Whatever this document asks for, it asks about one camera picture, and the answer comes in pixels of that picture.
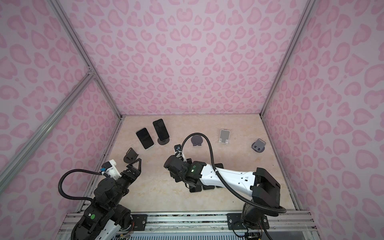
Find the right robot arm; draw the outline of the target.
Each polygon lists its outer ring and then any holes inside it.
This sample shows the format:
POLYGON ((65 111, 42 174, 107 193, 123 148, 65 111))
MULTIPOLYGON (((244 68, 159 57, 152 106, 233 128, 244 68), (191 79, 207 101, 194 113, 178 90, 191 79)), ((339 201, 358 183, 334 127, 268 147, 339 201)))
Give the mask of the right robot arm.
POLYGON ((244 202, 240 218, 230 222, 232 230, 262 229, 267 216, 277 217, 287 212, 280 205, 281 185, 263 168, 255 172, 237 172, 222 169, 220 165, 184 161, 177 156, 170 156, 164 167, 177 183, 183 182, 191 192, 226 188, 244 202))

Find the grey-edged smartphone front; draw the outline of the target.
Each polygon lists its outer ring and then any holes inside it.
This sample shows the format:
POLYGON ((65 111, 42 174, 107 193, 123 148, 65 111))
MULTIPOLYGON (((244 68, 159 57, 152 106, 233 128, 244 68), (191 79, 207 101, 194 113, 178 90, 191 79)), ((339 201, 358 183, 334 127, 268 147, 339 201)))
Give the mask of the grey-edged smartphone front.
POLYGON ((203 190, 213 190, 215 188, 214 180, 215 180, 215 171, 211 165, 206 165, 203 167, 201 172, 201 183, 203 184, 203 190))

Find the green-edged smartphone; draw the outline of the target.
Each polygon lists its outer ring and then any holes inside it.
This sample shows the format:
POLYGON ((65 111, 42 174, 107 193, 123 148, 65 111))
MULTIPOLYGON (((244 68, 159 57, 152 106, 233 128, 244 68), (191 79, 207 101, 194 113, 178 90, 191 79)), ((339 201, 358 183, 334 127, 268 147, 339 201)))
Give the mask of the green-edged smartphone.
POLYGON ((223 169, 223 168, 224 168, 224 165, 223 165, 222 163, 219 163, 219 164, 215 164, 215 167, 216 167, 216 168, 223 169))
POLYGON ((141 142, 143 148, 145 150, 148 150, 154 145, 154 141, 149 134, 147 128, 142 128, 136 132, 136 136, 138 137, 139 141, 141 142))

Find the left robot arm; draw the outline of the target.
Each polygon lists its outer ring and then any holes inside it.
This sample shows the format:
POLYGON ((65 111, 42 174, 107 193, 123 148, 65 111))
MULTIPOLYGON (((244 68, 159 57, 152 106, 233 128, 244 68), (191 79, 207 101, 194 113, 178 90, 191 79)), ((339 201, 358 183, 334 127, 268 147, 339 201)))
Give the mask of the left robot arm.
POLYGON ((140 176, 142 160, 134 160, 121 173, 116 165, 114 160, 102 165, 101 174, 105 178, 98 183, 91 204, 73 228, 71 240, 111 240, 121 230, 134 229, 131 210, 120 205, 120 201, 140 176))

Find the pink-edged smartphone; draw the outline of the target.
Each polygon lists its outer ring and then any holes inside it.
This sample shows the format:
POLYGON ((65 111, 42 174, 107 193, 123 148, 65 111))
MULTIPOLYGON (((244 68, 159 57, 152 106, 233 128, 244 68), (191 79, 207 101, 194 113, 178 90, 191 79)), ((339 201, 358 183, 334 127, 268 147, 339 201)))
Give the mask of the pink-edged smartphone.
POLYGON ((191 187, 189 189, 190 193, 198 193, 198 192, 201 192, 202 190, 203 190, 202 186, 191 187))

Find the dark round front phone stand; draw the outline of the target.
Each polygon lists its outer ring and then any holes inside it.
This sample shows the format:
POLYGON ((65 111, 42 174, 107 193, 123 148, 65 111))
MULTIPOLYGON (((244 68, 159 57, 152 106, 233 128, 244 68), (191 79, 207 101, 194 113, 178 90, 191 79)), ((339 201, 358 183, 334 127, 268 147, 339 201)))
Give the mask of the dark round front phone stand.
POLYGON ((133 148, 129 148, 123 160, 126 164, 132 164, 137 160, 138 156, 139 155, 136 153, 136 151, 133 148))

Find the silver smartphone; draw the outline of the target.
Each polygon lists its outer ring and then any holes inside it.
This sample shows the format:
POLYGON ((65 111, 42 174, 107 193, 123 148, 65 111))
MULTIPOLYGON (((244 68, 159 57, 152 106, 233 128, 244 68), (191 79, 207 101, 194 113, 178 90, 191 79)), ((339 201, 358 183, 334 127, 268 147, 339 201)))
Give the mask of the silver smartphone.
POLYGON ((156 130, 156 133, 158 135, 158 139, 160 141, 165 141, 165 140, 168 140, 170 138, 168 130, 166 128, 166 125, 165 125, 163 119, 158 119, 158 120, 154 121, 153 126, 156 130))

